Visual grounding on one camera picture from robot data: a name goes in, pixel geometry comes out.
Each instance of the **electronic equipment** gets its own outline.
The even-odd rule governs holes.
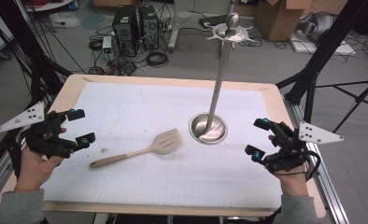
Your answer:
[[[288,171],[301,166],[304,162],[310,161],[309,157],[313,156],[318,159],[318,162],[307,175],[307,179],[309,179],[313,177],[320,165],[320,156],[309,150],[306,143],[327,144],[344,140],[343,136],[327,132],[304,121],[301,121],[300,128],[294,129],[294,131],[284,122],[276,123],[269,119],[256,119],[254,126],[266,131],[271,130],[275,135],[272,144],[275,147],[280,146],[280,150],[264,158],[262,157],[265,152],[251,145],[246,147],[245,152],[251,156],[253,161],[263,165],[272,174],[276,171]]]
[[[103,53],[105,55],[105,59],[108,62],[111,62],[114,60],[114,50],[112,48],[112,37],[111,36],[105,36],[103,37]]]
[[[144,49],[157,49],[159,47],[159,20],[154,7],[139,6],[138,18]]]
[[[337,16],[328,12],[311,12],[306,17],[300,19],[296,30],[303,32],[313,42],[319,43],[320,39],[330,30],[336,18]]]
[[[77,137],[76,142],[59,137],[62,132],[62,123],[66,120],[82,118],[85,118],[85,112],[82,109],[70,109],[59,113],[53,110],[45,114],[44,104],[38,102],[15,118],[0,125],[0,133],[22,128],[16,138],[16,143],[21,148],[26,144],[30,150],[44,154],[47,158],[51,156],[70,158],[72,153],[88,148],[96,140],[94,133]]]
[[[136,56],[135,46],[139,41],[139,33],[135,6],[118,6],[112,28],[117,39],[120,56]]]

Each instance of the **computer tower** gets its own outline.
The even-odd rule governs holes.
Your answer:
[[[136,44],[140,39],[135,6],[118,6],[112,22],[120,56],[134,57],[137,55]]]
[[[144,49],[157,49],[159,47],[159,20],[153,6],[139,6],[138,18],[140,24],[140,38]]]

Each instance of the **wooden spatula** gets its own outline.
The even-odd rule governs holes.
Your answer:
[[[109,165],[117,161],[123,161],[133,156],[138,156],[138,155],[148,153],[148,152],[156,152],[161,155],[168,154],[172,152],[175,148],[180,146],[181,143],[182,143],[182,140],[181,140],[180,133],[178,132],[177,129],[173,129],[165,133],[158,134],[158,136],[154,140],[154,143],[152,143],[150,147],[147,147],[142,150],[126,153],[126,154],[121,154],[118,156],[107,157],[99,161],[94,161],[90,164],[90,166],[91,168],[98,168],[98,167],[106,166],[106,165]]]

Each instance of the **round metal base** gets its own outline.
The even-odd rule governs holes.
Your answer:
[[[215,145],[222,142],[227,136],[228,127],[225,121],[215,115],[209,130],[205,130],[208,114],[200,114],[190,121],[190,133],[192,137],[206,145]]]

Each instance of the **tripod stand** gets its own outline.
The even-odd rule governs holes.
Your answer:
[[[339,83],[339,84],[332,84],[332,85],[324,85],[324,86],[317,86],[316,88],[324,88],[324,87],[334,87],[338,89],[339,91],[353,97],[355,99],[355,105],[350,109],[350,111],[347,113],[347,115],[344,117],[344,119],[338,124],[338,126],[333,130],[333,133],[335,133],[343,124],[344,122],[349,118],[349,116],[355,111],[355,109],[361,104],[366,103],[368,104],[368,101],[365,100],[365,97],[368,95],[368,88],[365,89],[364,92],[362,92],[360,95],[355,95],[349,91],[343,90],[340,88],[340,86],[348,86],[348,85],[357,85],[357,84],[367,84],[368,81],[360,81],[360,82],[348,82],[348,83]]]

